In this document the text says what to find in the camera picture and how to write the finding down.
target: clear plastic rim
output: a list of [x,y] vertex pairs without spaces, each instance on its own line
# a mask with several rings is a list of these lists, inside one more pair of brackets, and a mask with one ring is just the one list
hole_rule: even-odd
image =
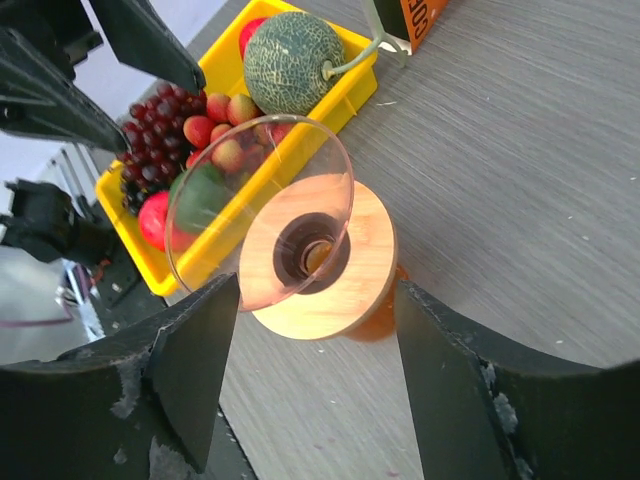
[[[279,123],[306,123],[308,125],[311,125],[315,128],[318,128],[320,130],[322,130],[324,133],[326,133],[327,135],[327,141],[329,141],[329,139],[331,139],[331,141],[334,142],[334,144],[338,147],[338,151],[342,154],[342,157],[344,159],[344,163],[345,163],[345,173],[349,176],[349,178],[352,179],[352,187],[351,187],[351,191],[349,192],[349,202],[348,202],[348,206],[347,206],[347,218],[344,224],[344,227],[341,229],[338,238],[334,239],[332,248],[331,248],[331,252],[329,253],[329,255],[327,256],[327,258],[322,262],[322,264],[310,275],[308,275],[308,277],[303,280],[302,282],[300,282],[300,284],[298,285],[297,289],[293,289],[290,292],[285,293],[281,298],[279,298],[277,300],[277,302],[272,302],[270,305],[265,305],[263,307],[260,308],[266,308],[268,306],[274,305],[275,303],[279,303],[283,300],[286,300],[287,298],[289,298],[290,296],[304,290],[305,288],[307,288],[309,285],[311,285],[318,277],[322,276],[325,274],[327,268],[329,266],[332,265],[332,263],[336,260],[337,256],[340,253],[340,249],[338,248],[341,244],[342,241],[344,240],[345,235],[347,234],[347,227],[349,226],[349,221],[351,218],[351,212],[353,210],[353,199],[354,199],[354,182],[353,182],[353,167],[351,165],[351,159],[349,158],[349,154],[347,153],[346,148],[344,147],[344,145],[342,144],[342,142],[340,141],[340,139],[338,138],[338,136],[333,133],[331,131],[331,129],[329,129],[327,126],[325,126],[324,124],[313,120],[309,117],[305,117],[302,115],[290,115],[290,114],[276,114],[276,115],[263,115],[262,117],[258,117],[255,118],[253,120],[249,120],[248,122],[244,122],[241,123],[238,126],[233,127],[231,130],[227,131],[226,133],[224,133],[223,135],[221,135],[214,143],[208,145],[203,151],[202,154],[200,155],[200,157],[194,162],[194,167],[196,165],[199,165],[200,162],[203,160],[203,158],[206,158],[206,154],[208,152],[210,152],[211,150],[213,150],[213,148],[215,148],[216,145],[226,141],[227,139],[229,139],[230,137],[233,137],[234,135],[238,134],[239,132],[245,131],[249,128],[253,128],[256,125],[260,125],[262,123],[270,123],[270,122],[279,122]],[[181,195],[182,195],[182,191],[184,188],[184,185],[188,184],[188,180],[189,178],[191,178],[191,175],[193,175],[193,172],[196,171],[196,168],[191,168],[189,170],[187,170],[187,173],[184,177],[184,179],[181,181],[181,185],[178,188],[178,191],[176,192],[176,195],[173,199],[173,201],[169,204],[169,210],[167,212],[167,222],[166,222],[166,227],[165,227],[165,235],[164,235],[164,244],[165,244],[165,252],[166,252],[166,256],[168,257],[167,260],[169,262],[169,269],[171,270],[171,274],[173,275],[173,277],[178,281],[178,283],[180,284],[180,286],[188,293],[193,293],[193,290],[183,281],[182,277],[180,276],[176,264],[177,262],[174,261],[173,258],[173,249],[172,249],[172,244],[171,244],[171,228],[170,228],[170,224],[172,222],[169,222],[169,219],[173,219],[175,216],[175,211],[176,211],[176,205],[178,204],[178,202],[180,201]]]

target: melon stem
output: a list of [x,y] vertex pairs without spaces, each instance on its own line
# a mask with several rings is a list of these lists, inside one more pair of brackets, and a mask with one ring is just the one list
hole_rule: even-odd
[[340,65],[339,67],[333,67],[331,62],[325,62],[322,67],[322,76],[325,80],[329,80],[331,77],[335,75],[341,75],[345,72],[348,72],[356,65],[362,63],[369,55],[373,54],[382,42],[386,42],[391,45],[396,52],[396,56],[398,57],[398,62],[400,63],[400,67],[404,67],[407,64],[407,52],[402,50],[398,43],[393,39],[391,35],[384,31],[384,27],[382,26],[382,20],[380,20],[380,15],[378,15],[378,10],[376,9],[373,0],[362,0],[362,9],[364,10],[364,16],[367,19],[367,23],[369,24],[369,28],[371,29],[371,33],[373,35],[373,41],[365,48],[360,54],[344,65]]

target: green fruit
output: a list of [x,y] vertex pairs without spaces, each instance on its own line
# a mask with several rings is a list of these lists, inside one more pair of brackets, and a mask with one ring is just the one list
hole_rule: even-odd
[[[181,188],[188,172],[189,178]],[[195,167],[195,170],[187,170],[178,175],[169,190],[170,209],[174,208],[178,190],[180,192],[173,223],[185,233],[197,235],[206,230],[228,201],[222,175],[210,164]]]
[[264,22],[244,54],[244,80],[266,114],[308,115],[339,76],[323,77],[329,61],[345,63],[345,48],[324,20],[304,12],[284,12]]

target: gray wood grain surface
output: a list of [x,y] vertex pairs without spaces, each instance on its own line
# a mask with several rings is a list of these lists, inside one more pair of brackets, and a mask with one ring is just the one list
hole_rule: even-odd
[[[358,2],[293,3],[367,33]],[[340,133],[413,280],[600,366],[640,351],[638,25],[632,0],[452,0],[407,68],[381,53]],[[422,478],[395,338],[301,343],[243,315],[221,404],[261,480]]]

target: wooden lid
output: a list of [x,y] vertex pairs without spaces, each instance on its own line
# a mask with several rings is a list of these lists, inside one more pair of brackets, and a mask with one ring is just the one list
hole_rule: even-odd
[[[273,267],[273,251],[282,230],[295,216],[323,211],[320,192],[323,175],[300,180],[274,197],[257,215],[244,240],[239,281],[244,289],[274,288],[279,282]],[[290,188],[298,192],[285,194]],[[301,192],[307,201],[300,199]],[[269,228],[253,228],[269,225]],[[269,330],[288,338],[319,340],[340,335],[367,319],[383,301],[395,275],[397,244],[391,218],[382,202],[367,187],[355,182],[354,202],[347,229],[349,257],[340,276],[317,293],[294,294],[254,311]],[[271,266],[266,271],[264,266]]]

